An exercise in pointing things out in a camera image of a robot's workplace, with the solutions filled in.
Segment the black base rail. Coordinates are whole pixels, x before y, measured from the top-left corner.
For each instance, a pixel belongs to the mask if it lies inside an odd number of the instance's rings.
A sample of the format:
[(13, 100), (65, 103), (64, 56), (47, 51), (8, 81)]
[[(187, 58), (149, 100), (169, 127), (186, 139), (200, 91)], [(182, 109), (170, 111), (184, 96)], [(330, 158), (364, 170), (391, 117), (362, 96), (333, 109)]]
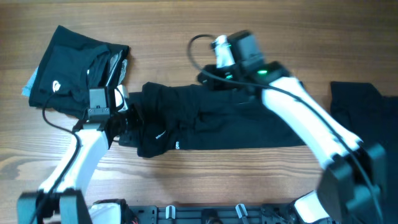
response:
[(166, 207), (130, 206), (134, 218), (131, 223), (153, 224), (300, 224), (304, 221), (289, 203), (261, 206), (237, 204), (227, 207)]

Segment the folded black shirt with logo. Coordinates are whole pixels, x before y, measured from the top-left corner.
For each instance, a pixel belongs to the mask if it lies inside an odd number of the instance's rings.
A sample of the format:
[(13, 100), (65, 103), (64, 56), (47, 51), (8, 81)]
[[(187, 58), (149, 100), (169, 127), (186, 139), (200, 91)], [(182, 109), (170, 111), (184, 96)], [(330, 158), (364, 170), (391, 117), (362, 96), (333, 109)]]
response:
[(129, 46), (101, 42), (58, 26), (42, 57), (29, 105), (86, 119), (89, 91), (115, 89)]

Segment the folded grey garment underneath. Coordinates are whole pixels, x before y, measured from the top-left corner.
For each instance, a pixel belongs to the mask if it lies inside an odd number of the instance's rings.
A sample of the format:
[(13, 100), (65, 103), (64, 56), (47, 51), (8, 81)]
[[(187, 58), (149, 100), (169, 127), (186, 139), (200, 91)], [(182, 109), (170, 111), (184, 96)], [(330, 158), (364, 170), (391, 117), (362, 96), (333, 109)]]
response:
[(38, 67), (35, 69), (31, 77), (29, 78), (26, 85), (22, 88), (22, 96), (30, 97), (30, 93), (32, 91), (32, 87), (34, 85), (35, 79), (37, 77)]

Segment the black polo shirt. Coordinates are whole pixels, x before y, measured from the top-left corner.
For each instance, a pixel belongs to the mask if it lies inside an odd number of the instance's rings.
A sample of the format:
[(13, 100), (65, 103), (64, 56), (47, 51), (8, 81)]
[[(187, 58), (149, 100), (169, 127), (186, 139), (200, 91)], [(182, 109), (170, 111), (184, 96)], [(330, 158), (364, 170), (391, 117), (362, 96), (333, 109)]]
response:
[(119, 144), (139, 157), (169, 150), (214, 150), (302, 146), (303, 141), (259, 98), (244, 90), (211, 91), (200, 85), (148, 82), (131, 93), (143, 124), (126, 131)]

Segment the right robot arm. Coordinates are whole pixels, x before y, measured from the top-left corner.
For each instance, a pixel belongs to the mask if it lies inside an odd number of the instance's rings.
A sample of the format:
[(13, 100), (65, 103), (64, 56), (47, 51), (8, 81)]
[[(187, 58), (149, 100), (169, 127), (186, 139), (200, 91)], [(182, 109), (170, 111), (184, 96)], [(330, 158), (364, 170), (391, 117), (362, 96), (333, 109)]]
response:
[(211, 37), (221, 82), (258, 88), (262, 104), (279, 116), (312, 150), (323, 174), (318, 187), (278, 214), (287, 223), (362, 223), (372, 207), (383, 223), (381, 203), (387, 192), (386, 152), (366, 144), (335, 121), (278, 62), (267, 63), (248, 30)]

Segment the pile of black clothes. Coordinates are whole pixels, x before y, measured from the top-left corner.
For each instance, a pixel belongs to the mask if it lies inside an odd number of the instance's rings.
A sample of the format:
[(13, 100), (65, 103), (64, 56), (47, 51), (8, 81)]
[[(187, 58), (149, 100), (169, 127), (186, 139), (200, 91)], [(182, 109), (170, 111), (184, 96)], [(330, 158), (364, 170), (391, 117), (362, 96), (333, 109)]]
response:
[(383, 96), (370, 83), (331, 82), (332, 117), (365, 143), (377, 142), (387, 156), (384, 222), (397, 223), (397, 97)]

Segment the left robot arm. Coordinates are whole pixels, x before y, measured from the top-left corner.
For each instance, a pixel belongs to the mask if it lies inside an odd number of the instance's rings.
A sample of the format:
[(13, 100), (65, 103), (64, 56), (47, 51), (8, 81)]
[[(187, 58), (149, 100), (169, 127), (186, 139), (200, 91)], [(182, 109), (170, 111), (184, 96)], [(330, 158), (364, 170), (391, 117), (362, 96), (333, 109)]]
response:
[(54, 214), (61, 223), (136, 223), (124, 199), (102, 200), (92, 206), (85, 192), (93, 173), (114, 138), (132, 124), (139, 124), (137, 109), (128, 106), (125, 86), (114, 90), (90, 90), (88, 119), (80, 120), (70, 134), (70, 147), (51, 175), (35, 192), (24, 192), (17, 200), (18, 223), (43, 223)]

